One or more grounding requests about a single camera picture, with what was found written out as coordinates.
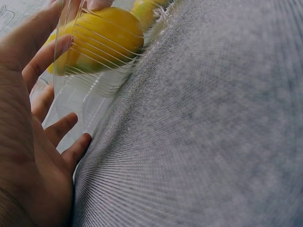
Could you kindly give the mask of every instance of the hand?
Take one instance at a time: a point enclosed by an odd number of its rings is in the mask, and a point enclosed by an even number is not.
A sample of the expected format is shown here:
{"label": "hand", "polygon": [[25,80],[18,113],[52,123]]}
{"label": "hand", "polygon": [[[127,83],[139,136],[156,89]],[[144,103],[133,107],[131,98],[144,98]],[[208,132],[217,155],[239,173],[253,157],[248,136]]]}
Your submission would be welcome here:
{"label": "hand", "polygon": [[69,222],[72,174],[91,137],[82,135],[60,155],[56,146],[77,116],[71,113],[44,130],[53,88],[47,87],[32,107],[29,101],[37,78],[53,61],[54,43],[40,48],[59,17],[57,1],[0,40],[0,226]]}

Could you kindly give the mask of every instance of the lemon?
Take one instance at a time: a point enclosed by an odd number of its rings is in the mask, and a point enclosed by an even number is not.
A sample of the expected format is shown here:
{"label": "lemon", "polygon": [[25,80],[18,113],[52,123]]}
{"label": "lemon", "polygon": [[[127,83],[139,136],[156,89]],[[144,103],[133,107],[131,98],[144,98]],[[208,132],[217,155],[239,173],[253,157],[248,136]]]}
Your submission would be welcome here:
{"label": "lemon", "polygon": [[145,32],[155,22],[154,10],[159,7],[166,7],[169,0],[136,0],[132,8],[132,13],[141,23],[141,28]]}
{"label": "lemon", "polygon": [[[55,72],[61,76],[118,68],[133,60],[144,44],[139,20],[116,7],[81,12],[66,25],[64,34],[72,35],[73,42],[55,61]],[[45,44],[55,38],[56,33],[51,34]],[[53,73],[53,64],[47,70]]]}

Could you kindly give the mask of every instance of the textile surface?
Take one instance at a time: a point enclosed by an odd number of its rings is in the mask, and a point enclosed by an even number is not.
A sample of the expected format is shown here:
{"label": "textile surface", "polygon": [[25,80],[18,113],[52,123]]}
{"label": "textile surface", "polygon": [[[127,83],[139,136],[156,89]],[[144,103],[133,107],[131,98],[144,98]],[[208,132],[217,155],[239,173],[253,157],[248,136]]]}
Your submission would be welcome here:
{"label": "textile surface", "polygon": [[303,2],[190,0],[124,84],[74,227],[302,227]]}

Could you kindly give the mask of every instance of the clear plastic clamshell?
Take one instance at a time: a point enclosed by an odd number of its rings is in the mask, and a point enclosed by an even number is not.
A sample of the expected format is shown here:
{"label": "clear plastic clamshell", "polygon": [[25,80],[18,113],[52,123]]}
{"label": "clear plastic clamshell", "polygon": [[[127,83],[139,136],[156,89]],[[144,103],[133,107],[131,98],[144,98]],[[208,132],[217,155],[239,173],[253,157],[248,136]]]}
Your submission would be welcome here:
{"label": "clear plastic clamshell", "polygon": [[70,112],[78,115],[62,149],[82,133],[94,135],[101,128],[115,94],[183,4],[185,0],[115,0],[109,8],[90,10],[85,0],[65,1],[47,41],[56,40],[55,61],[46,72],[53,74],[55,101],[45,121],[47,126]]}

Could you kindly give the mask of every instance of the finger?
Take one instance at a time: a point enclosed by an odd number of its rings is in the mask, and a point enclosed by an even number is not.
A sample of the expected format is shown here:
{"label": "finger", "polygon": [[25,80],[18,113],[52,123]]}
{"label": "finger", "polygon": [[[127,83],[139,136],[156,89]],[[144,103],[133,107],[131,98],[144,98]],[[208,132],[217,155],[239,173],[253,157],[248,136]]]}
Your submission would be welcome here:
{"label": "finger", "polygon": [[70,113],[55,124],[46,128],[45,133],[50,142],[57,147],[62,138],[75,126],[77,122],[77,115],[75,113]]}
{"label": "finger", "polygon": [[51,107],[54,99],[53,86],[44,88],[38,98],[32,103],[33,115],[42,123]]}
{"label": "finger", "polygon": [[100,10],[113,4],[113,0],[88,0],[87,2],[87,8],[90,10]]}
{"label": "finger", "polygon": [[[58,40],[62,45],[57,45],[58,58],[69,48],[71,36],[65,35],[63,38]],[[30,93],[38,80],[39,76],[49,67],[54,61],[55,54],[55,40],[42,47],[28,65],[22,70],[23,79],[27,85],[28,92]]]}
{"label": "finger", "polygon": [[62,157],[71,174],[75,171],[77,164],[85,154],[90,142],[91,136],[85,133],[70,148],[62,153]]}
{"label": "finger", "polygon": [[62,4],[63,0],[57,0],[39,11],[0,42],[3,66],[10,70],[23,70],[56,28]]}

